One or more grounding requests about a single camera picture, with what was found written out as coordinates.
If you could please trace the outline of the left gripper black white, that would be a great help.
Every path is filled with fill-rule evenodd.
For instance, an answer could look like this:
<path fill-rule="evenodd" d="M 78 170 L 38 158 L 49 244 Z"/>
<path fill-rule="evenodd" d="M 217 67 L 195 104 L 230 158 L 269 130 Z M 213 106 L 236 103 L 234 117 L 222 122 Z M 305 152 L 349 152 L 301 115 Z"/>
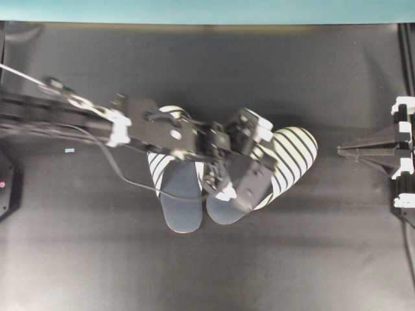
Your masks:
<path fill-rule="evenodd" d="M 238 211 L 253 211 L 271 183 L 276 159 L 265 152 L 273 124 L 242 108 L 224 124 L 203 127 L 202 188 L 210 201 L 233 201 Z"/>

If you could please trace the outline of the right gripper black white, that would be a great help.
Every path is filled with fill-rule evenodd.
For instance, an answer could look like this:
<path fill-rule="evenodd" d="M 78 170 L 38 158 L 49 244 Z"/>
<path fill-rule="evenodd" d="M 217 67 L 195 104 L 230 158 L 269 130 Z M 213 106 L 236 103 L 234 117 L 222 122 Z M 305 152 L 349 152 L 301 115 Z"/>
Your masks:
<path fill-rule="evenodd" d="M 338 154 L 374 168 L 388 177 L 396 186 L 394 207 L 414 208 L 414 97 L 400 96 L 391 108 L 393 125 L 370 135 L 343 143 Z M 396 149 L 397 168 L 392 155 L 381 155 L 376 150 Z"/>

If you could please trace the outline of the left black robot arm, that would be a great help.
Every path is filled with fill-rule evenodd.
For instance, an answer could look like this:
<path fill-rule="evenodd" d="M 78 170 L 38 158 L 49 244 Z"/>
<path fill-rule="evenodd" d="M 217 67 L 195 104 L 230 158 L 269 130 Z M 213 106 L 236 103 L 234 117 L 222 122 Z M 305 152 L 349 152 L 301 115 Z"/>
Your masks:
<path fill-rule="evenodd" d="M 272 125 L 249 109 L 228 122 L 197 121 L 178 108 L 161 109 L 149 99 L 118 96 L 112 107 L 80 96 L 58 80 L 39 84 L 44 98 L 1 93 L 1 131 L 8 135 L 59 137 L 105 148 L 129 146 L 165 159 L 202 164 L 197 181 L 205 198 L 236 198 L 237 208 L 259 203 L 277 168 L 261 148 Z"/>

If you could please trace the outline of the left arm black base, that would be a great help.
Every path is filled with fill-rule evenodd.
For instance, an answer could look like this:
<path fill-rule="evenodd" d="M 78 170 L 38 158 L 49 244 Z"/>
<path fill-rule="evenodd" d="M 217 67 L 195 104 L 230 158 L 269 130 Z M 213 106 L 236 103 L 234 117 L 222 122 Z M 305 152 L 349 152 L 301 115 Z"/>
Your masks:
<path fill-rule="evenodd" d="M 1 222 L 21 206 L 23 173 L 1 150 Z"/>

